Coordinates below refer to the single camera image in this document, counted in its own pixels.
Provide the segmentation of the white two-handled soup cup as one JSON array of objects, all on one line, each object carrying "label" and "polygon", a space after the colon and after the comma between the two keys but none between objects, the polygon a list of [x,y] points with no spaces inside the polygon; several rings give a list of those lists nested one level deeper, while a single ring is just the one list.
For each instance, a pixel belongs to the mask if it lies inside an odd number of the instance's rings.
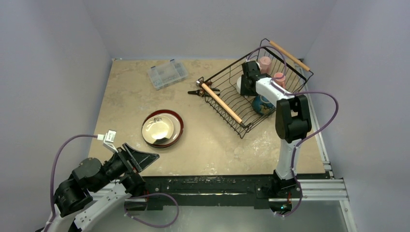
[{"label": "white two-handled soup cup", "polygon": [[236,81],[236,91],[240,94],[240,95],[242,95],[241,94],[241,81],[242,81],[242,77],[239,77],[238,79],[237,79],[237,81]]}]

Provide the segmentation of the light pink faceted mug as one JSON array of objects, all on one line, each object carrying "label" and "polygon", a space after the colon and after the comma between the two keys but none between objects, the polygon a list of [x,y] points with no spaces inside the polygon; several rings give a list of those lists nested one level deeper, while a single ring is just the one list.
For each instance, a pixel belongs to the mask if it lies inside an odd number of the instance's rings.
[{"label": "light pink faceted mug", "polygon": [[270,57],[263,56],[258,59],[261,74],[269,73],[271,70],[272,60]]}]

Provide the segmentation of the salmon pink mug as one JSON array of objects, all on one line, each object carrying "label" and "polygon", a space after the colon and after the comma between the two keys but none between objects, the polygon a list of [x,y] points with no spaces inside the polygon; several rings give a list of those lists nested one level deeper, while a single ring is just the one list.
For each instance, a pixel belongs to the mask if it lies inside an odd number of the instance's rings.
[{"label": "salmon pink mug", "polygon": [[283,74],[282,72],[277,72],[274,74],[273,76],[273,80],[276,84],[278,84],[279,86],[281,86],[283,89],[286,88],[286,76],[285,74]]}]

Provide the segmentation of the brown bowl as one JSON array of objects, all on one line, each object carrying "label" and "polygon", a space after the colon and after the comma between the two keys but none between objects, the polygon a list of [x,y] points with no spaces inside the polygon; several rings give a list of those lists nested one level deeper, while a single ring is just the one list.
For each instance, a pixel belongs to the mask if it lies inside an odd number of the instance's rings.
[{"label": "brown bowl", "polygon": [[276,110],[276,107],[262,95],[256,96],[251,105],[254,112],[261,116],[269,116]]}]

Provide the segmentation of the beige round plate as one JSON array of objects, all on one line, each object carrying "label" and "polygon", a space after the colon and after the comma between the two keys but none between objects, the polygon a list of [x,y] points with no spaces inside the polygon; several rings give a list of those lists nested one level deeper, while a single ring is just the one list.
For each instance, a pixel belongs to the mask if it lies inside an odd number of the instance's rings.
[{"label": "beige round plate", "polygon": [[150,117],[142,126],[143,139],[155,146],[167,146],[176,141],[182,129],[179,120],[172,114]]}]

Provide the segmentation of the red black lacquer plate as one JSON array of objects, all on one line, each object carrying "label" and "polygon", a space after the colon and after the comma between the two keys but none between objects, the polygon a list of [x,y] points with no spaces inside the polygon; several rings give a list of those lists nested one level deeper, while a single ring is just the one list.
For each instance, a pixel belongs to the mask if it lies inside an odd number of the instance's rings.
[{"label": "red black lacquer plate", "polygon": [[182,117],[169,109],[157,110],[147,116],[142,124],[144,141],[155,148],[168,148],[181,138],[184,130]]}]

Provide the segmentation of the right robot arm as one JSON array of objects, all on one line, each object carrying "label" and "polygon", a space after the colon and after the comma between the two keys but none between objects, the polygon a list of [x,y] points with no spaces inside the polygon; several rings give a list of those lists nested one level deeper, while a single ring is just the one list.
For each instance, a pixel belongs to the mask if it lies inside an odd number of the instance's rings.
[{"label": "right robot arm", "polygon": [[276,79],[261,73],[256,61],[242,64],[240,94],[262,96],[276,109],[275,129],[281,139],[277,167],[273,172],[271,191],[279,197],[284,196],[296,186],[296,161],[298,148],[312,124],[305,95],[295,95],[276,83]]}]

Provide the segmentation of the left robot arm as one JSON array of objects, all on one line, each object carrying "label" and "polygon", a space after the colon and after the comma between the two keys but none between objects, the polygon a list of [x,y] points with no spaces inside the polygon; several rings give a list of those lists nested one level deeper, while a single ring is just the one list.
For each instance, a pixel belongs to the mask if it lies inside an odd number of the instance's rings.
[{"label": "left robot arm", "polygon": [[126,198],[137,198],[145,193],[145,181],[140,172],[159,157],[123,144],[104,163],[97,158],[83,160],[52,194],[54,212],[40,230],[90,231]]}]

